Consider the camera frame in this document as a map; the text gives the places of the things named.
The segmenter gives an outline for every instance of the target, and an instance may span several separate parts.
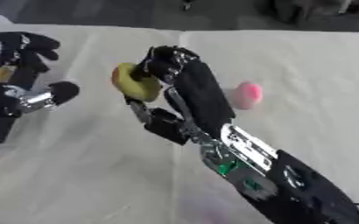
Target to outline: pink ball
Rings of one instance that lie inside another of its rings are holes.
[[[263,89],[258,84],[241,83],[234,92],[234,102],[239,109],[251,109],[263,99]]]

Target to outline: table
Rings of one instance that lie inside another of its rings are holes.
[[[225,91],[241,81],[262,85],[264,101],[236,111],[236,124],[359,202],[359,33],[56,25],[0,31],[60,39],[61,59],[36,88],[68,80],[82,90],[52,112],[24,116],[0,145],[1,224],[270,223],[202,164],[196,145],[179,147],[144,131],[111,86],[113,67],[160,45],[199,53]]]

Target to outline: black glove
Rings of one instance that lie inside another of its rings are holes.
[[[9,63],[17,67],[31,67],[36,73],[49,70],[39,57],[57,60],[59,55],[54,51],[60,42],[46,36],[29,32],[0,32],[0,67]]]
[[[173,85],[196,125],[213,138],[219,139],[222,125],[235,117],[212,71],[194,52],[176,46],[151,48],[133,78],[143,75],[153,75]]]

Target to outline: robotic hand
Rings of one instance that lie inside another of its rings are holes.
[[[359,204],[317,171],[232,124],[229,106],[208,65],[185,48],[151,48],[137,66],[120,65],[112,77],[144,127],[177,144],[201,146],[206,166],[231,183],[277,224],[359,224]],[[180,116],[147,108],[164,95]]]
[[[60,42],[46,36],[29,32],[0,32],[0,67],[12,65],[30,67],[36,73],[44,73],[49,68],[39,55],[48,60],[57,60],[59,55],[54,51]]]
[[[14,66],[10,83],[0,83],[0,117],[20,117],[41,108],[58,106],[74,98],[79,88],[70,82],[57,82],[47,89],[28,91],[23,80],[35,80],[49,68],[42,56],[57,60],[54,51],[60,42],[46,36],[29,32],[0,32],[0,67]]]

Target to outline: white tablecloth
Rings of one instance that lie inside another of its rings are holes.
[[[261,84],[263,102],[236,111],[236,124],[359,202],[359,33],[47,25],[0,31],[61,41],[60,60],[36,88],[60,80],[81,86],[68,104],[24,116],[0,145],[0,224],[270,223],[203,165],[196,145],[179,147],[144,131],[112,87],[118,63],[139,62],[161,45],[196,51],[225,90],[241,81]]]

